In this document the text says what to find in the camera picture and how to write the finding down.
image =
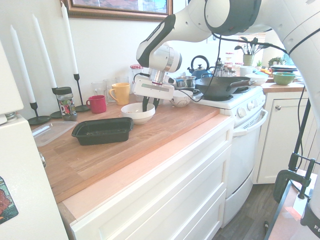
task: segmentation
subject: floor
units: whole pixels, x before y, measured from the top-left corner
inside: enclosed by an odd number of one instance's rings
[[[274,184],[253,185],[240,211],[212,240],[263,240],[264,222],[271,223],[278,207],[273,190]]]

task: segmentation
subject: white bowl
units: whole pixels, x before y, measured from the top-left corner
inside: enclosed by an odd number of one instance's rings
[[[155,113],[156,109],[152,103],[147,104],[145,112],[142,110],[142,102],[128,104],[121,108],[122,117],[132,118],[136,125],[145,124]]]
[[[184,107],[190,103],[190,96],[193,97],[194,93],[188,90],[174,90],[173,99],[170,101],[175,107]]]
[[[252,84],[254,86],[260,86],[260,85],[264,84],[268,80],[268,76],[267,75],[247,74],[245,76],[247,78],[250,78],[252,81],[256,81],[254,84]]]

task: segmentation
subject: dish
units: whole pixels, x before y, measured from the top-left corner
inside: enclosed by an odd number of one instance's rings
[[[188,90],[175,90],[173,99],[170,101],[175,107],[184,107],[190,103],[190,98],[193,97],[193,92]]]
[[[134,123],[130,117],[117,117],[80,122],[72,131],[72,137],[80,145],[98,145],[125,142]]]
[[[147,104],[145,112],[142,109],[142,102],[128,104],[121,108],[122,117],[132,118],[136,125],[145,124],[155,113],[156,108],[152,103]]]

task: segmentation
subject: mug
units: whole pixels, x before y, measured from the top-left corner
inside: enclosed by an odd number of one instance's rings
[[[252,74],[255,71],[257,70],[254,66],[240,66],[240,77],[245,77],[247,74]]]
[[[107,111],[106,97],[104,95],[91,96],[85,104],[91,109],[93,114],[101,114]]]
[[[116,104],[118,105],[129,104],[130,83],[119,82],[119,83],[112,84],[112,89],[109,90],[109,95],[114,100],[116,100]]]

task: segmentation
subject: teapot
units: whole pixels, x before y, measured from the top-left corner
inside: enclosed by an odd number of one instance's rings
[[[201,64],[198,64],[198,68],[197,69],[194,69],[194,61],[195,59],[203,59],[206,63],[206,68],[203,68],[201,66]],[[187,69],[189,70],[189,72],[191,73],[192,76],[196,77],[196,80],[197,79],[200,79],[202,74],[210,74],[211,72],[209,71],[210,68],[212,67],[209,67],[210,64],[209,64],[209,61],[208,59],[205,57],[205,56],[202,56],[202,55],[198,55],[198,56],[195,56],[192,61],[191,61],[191,68],[188,67]]]

